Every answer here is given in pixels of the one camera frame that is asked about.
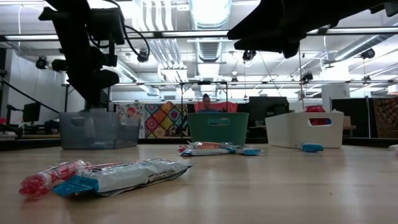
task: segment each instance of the red object in bin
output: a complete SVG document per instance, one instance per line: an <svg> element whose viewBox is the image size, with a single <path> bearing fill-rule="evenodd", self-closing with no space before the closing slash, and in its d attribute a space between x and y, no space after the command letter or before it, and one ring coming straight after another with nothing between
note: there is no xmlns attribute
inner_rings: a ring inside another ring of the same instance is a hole
<svg viewBox="0 0 398 224"><path fill-rule="evenodd" d="M326 112L321 105L318 106L306 106L304 112L319 112L324 113ZM328 119L327 118L310 118L310 123L313 126L316 125L326 125Z"/></svg>

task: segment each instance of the computer monitor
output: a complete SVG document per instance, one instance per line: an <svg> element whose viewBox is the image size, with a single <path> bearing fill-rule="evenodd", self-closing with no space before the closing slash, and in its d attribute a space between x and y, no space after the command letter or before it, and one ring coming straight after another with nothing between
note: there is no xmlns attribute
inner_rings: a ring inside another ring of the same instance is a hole
<svg viewBox="0 0 398 224"><path fill-rule="evenodd" d="M40 118L40 103L30 103L24 106L22 119L24 122L38 121Z"/></svg>
<svg viewBox="0 0 398 224"><path fill-rule="evenodd" d="M249 111L251 121L264 122L265 118L289 113L289 102L286 97L250 96Z"/></svg>

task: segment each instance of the plastic bin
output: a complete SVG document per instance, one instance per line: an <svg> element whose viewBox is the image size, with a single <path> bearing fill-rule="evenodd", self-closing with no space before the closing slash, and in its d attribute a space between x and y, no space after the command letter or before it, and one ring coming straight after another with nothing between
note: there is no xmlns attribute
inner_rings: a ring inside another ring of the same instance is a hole
<svg viewBox="0 0 398 224"><path fill-rule="evenodd" d="M61 146L64 149L119 149L138 143L140 120L121 121L114 112L60 113Z"/></svg>
<svg viewBox="0 0 398 224"><path fill-rule="evenodd" d="M246 142L248 113L190 113L188 125L192 142Z"/></svg>
<svg viewBox="0 0 398 224"><path fill-rule="evenodd" d="M343 142L343 113L287 113L266 118L268 144L297 148L303 143L340 148ZM331 124L312 125L310 119L330 119Z"/></svg>

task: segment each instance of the person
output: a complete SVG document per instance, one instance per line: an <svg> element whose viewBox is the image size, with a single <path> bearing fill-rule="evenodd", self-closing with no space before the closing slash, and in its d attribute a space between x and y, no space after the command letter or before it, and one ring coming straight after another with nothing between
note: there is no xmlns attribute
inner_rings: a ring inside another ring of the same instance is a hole
<svg viewBox="0 0 398 224"><path fill-rule="evenodd" d="M203 106L205 106L205 109L199 110L199 113L218 113L219 111L213 108L210 108L211 105L211 100L209 95L207 95L207 93L205 93L203 95Z"/></svg>

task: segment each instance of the clear plastic bin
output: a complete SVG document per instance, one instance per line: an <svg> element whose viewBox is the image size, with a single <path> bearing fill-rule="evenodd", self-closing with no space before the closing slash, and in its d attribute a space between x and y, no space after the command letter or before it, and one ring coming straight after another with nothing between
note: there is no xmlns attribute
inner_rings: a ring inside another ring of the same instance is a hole
<svg viewBox="0 0 398 224"><path fill-rule="evenodd" d="M61 146L64 149L120 149L138 143L141 121L120 120L114 112L60 113Z"/></svg>

